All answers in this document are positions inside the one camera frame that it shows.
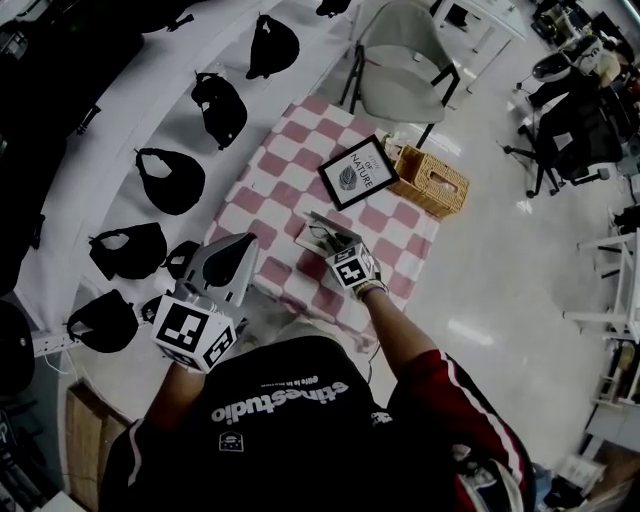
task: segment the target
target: gray chair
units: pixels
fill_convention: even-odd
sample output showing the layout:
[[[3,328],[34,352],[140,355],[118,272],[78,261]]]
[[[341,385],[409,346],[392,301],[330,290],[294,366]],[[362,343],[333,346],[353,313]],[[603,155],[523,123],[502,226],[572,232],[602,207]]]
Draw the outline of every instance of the gray chair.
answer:
[[[424,59],[419,61],[416,54]],[[431,81],[421,76],[427,68],[439,74]],[[451,84],[441,99],[435,86],[448,75]],[[395,122],[427,124],[418,148],[435,123],[444,119],[444,107],[460,82],[452,60],[436,35],[429,7],[417,0],[394,0],[382,7],[356,42],[355,61],[340,99],[342,105],[356,79],[349,112],[360,100],[368,114]]]

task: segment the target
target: table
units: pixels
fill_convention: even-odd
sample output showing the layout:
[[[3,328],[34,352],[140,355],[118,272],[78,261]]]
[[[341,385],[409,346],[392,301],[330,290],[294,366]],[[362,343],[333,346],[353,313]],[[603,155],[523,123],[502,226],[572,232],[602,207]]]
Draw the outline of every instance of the table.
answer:
[[[438,10],[433,16],[433,21],[435,22],[436,27],[442,25],[442,22],[449,13],[449,9],[451,9],[451,6],[454,3],[470,11],[479,18],[486,19],[491,23],[491,27],[489,27],[473,49],[475,53],[480,52],[480,49],[493,35],[495,31],[494,27],[504,30],[511,36],[511,38],[509,38],[509,40],[500,48],[498,53],[496,53],[488,64],[482,68],[480,73],[478,73],[476,78],[474,78],[473,82],[467,86],[467,91],[471,92],[470,89],[476,80],[478,80],[478,78],[480,78],[491,64],[493,64],[500,54],[507,49],[507,46],[509,46],[513,37],[517,37],[523,41],[527,38],[527,28],[524,20],[522,19],[522,14],[509,0],[442,0],[440,7],[438,7]]]
[[[318,166],[384,133],[310,96],[289,106],[233,185],[205,242],[251,231],[260,255],[253,284],[294,312],[338,325],[361,346],[375,340],[366,308],[342,290],[323,258],[294,240],[315,211],[355,231],[379,260],[391,300],[404,309],[439,222],[389,190],[336,211]]]
[[[627,244],[633,244],[630,251]],[[607,313],[585,313],[563,311],[562,317],[577,322],[611,324],[615,330],[612,338],[628,339],[640,343],[640,229],[635,233],[601,238],[579,243],[578,250],[597,248],[598,250],[620,254],[620,261],[595,268],[601,277],[618,274],[618,287],[613,310]]]

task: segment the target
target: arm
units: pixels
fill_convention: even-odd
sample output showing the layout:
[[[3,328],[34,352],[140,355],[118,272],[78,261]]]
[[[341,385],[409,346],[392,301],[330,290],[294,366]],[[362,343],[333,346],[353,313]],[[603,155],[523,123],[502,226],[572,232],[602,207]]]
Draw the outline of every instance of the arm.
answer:
[[[438,442],[451,447],[455,510],[478,510],[473,503],[479,502],[488,511],[533,510],[535,484],[526,450],[471,378],[384,290],[375,287],[361,296],[398,378],[389,412],[426,426],[432,435],[437,432]]]
[[[136,421],[114,442],[100,486],[101,512],[156,509],[167,496],[153,484],[180,453],[171,432],[182,423],[204,387],[205,375],[173,363],[144,420]]]
[[[175,430],[204,387],[204,373],[190,373],[172,363],[145,419],[160,430]]]
[[[431,338],[409,320],[383,290],[371,290],[363,302],[371,314],[384,356],[396,377],[409,361],[424,352],[436,350]]]

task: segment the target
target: wicker basket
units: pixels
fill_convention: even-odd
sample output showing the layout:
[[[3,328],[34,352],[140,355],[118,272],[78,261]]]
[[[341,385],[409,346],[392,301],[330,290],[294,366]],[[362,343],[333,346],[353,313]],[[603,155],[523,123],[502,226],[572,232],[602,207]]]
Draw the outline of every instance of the wicker basket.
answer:
[[[400,181],[389,188],[396,194],[439,219],[462,210],[469,180],[435,156],[405,146],[395,167]]]

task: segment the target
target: power strip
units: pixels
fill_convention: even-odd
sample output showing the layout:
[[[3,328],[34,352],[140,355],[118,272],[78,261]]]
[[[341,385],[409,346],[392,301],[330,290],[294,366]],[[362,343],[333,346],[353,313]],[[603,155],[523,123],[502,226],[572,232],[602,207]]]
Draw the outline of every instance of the power strip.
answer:
[[[72,340],[67,333],[50,334],[46,332],[33,333],[33,355],[40,357],[45,354],[55,354],[79,345],[80,340]]]

